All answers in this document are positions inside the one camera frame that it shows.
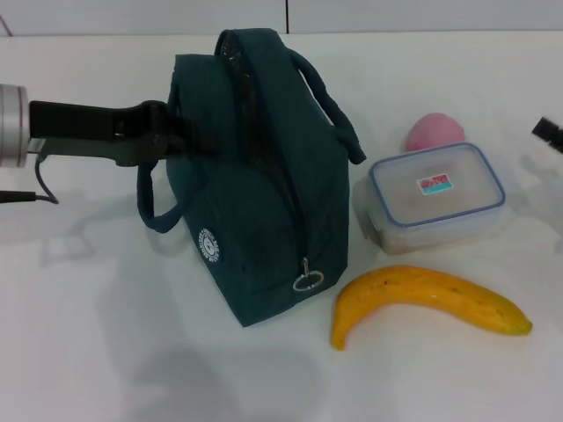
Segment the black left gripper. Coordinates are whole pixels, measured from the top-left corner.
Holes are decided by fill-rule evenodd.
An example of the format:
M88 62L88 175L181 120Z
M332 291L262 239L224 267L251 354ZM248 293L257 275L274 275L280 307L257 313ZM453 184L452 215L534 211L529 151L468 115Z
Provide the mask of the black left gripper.
M159 101L103 108L33 101L30 134L38 156L105 158L137 166L169 156L216 156L218 138L194 120L167 112Z

